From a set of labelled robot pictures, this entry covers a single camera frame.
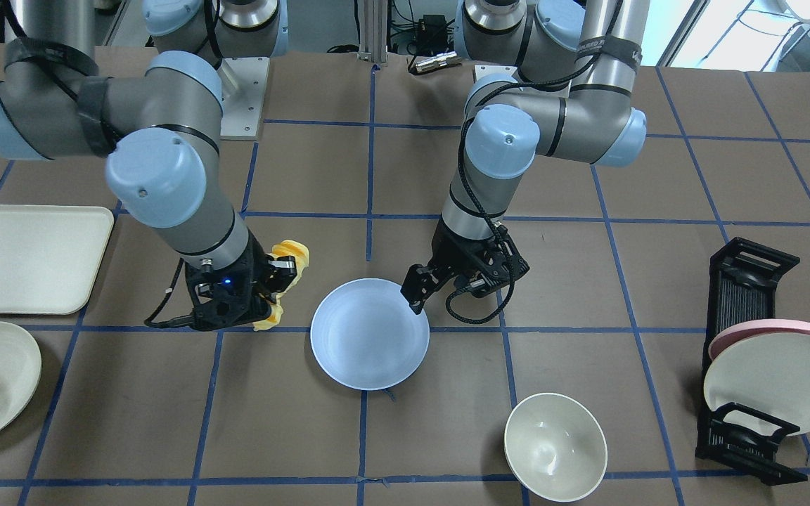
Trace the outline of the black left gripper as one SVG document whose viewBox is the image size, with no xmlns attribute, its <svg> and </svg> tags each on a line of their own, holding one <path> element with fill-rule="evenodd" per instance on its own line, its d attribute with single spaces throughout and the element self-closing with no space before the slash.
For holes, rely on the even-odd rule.
<svg viewBox="0 0 810 506">
<path fill-rule="evenodd" d="M 401 294 L 412 313 L 422 313 L 427 300 L 450 279 L 456 279 L 457 288 L 466 286 L 470 294 L 486 296 L 529 272 L 529 265 L 520 255 L 508 228 L 498 221 L 493 224 L 501 242 L 493 235 L 482 240 L 464 239 L 443 221 L 437 222 L 430 266 L 409 266 L 401 284 Z"/>
</svg>

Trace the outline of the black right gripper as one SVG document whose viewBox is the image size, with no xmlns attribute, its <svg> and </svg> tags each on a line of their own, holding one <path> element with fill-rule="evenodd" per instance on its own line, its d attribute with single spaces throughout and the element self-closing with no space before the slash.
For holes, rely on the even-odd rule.
<svg viewBox="0 0 810 506">
<path fill-rule="evenodd" d="M 193 307 L 184 324 L 213 331 L 264 320 L 270 290 L 288 290 L 297 282 L 295 256 L 273 257 L 250 236 L 240 257 L 226 268 L 184 265 L 184 282 Z"/>
</svg>

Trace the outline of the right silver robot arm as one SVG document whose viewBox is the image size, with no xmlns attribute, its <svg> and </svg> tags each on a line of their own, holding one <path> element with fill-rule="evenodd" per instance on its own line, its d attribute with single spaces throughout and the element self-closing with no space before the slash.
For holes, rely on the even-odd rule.
<svg viewBox="0 0 810 506">
<path fill-rule="evenodd" d="M 90 1 L 4 1 L 12 39 L 0 80 L 0 157 L 104 159 L 110 191 L 179 259 L 189 313 L 158 320 L 170 285 L 147 317 L 152 329 L 276 327 L 280 300 L 301 279 L 308 250 L 286 240 L 264 249 L 219 186 L 224 115 L 222 10 L 231 2 L 146 1 L 158 53 L 139 78 L 104 76 L 83 25 Z"/>
</svg>

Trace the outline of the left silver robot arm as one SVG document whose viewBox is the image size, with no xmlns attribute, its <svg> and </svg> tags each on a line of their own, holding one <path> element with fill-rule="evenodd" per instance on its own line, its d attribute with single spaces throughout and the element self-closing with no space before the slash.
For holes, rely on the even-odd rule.
<svg viewBox="0 0 810 506">
<path fill-rule="evenodd" d="M 511 67 L 477 78 L 464 103 L 456 173 L 432 240 L 401 294 L 414 313 L 446 299 L 507 291 L 529 271 L 502 217 L 536 157 L 624 167 L 640 154 L 644 113 L 631 105 L 648 1 L 461 1 L 454 50 Z"/>
</svg>

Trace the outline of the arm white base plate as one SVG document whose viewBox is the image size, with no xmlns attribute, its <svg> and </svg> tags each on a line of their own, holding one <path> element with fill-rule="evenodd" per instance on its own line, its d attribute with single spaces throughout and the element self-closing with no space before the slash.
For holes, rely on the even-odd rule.
<svg viewBox="0 0 810 506">
<path fill-rule="evenodd" d="M 256 141 L 259 138 L 271 63 L 268 57 L 222 61 L 218 69 L 222 82 L 222 140 Z"/>
</svg>

